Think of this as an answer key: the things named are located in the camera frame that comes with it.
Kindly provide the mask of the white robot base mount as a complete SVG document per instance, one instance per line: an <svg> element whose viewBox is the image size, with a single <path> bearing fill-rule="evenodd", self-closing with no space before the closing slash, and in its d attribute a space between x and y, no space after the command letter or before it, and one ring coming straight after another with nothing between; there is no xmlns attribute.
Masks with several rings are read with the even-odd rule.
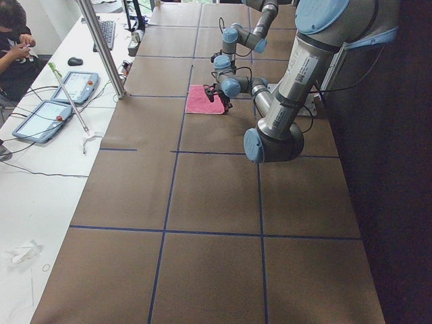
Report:
<svg viewBox="0 0 432 324"><path fill-rule="evenodd" d="M275 92L275 89L277 88L278 84L268 84L267 89L270 91L271 94ZM317 116L317 108L315 105L315 95L314 94L308 94L304 106L299 110L297 116L304 116L304 117L316 117Z"/></svg>

